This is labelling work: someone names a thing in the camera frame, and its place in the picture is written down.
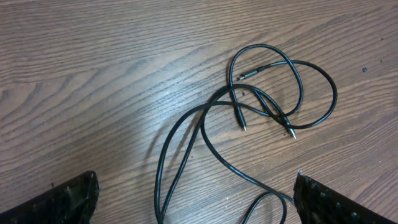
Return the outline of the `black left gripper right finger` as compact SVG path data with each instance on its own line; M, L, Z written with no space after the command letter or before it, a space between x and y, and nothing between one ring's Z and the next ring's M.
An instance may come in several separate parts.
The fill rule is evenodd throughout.
M302 224L395 224L299 170L294 204Z

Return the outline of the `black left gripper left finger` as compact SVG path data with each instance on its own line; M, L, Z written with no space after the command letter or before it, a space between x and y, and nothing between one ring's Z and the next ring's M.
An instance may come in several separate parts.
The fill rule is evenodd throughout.
M97 208L96 172L86 171L1 213L1 224L86 224Z

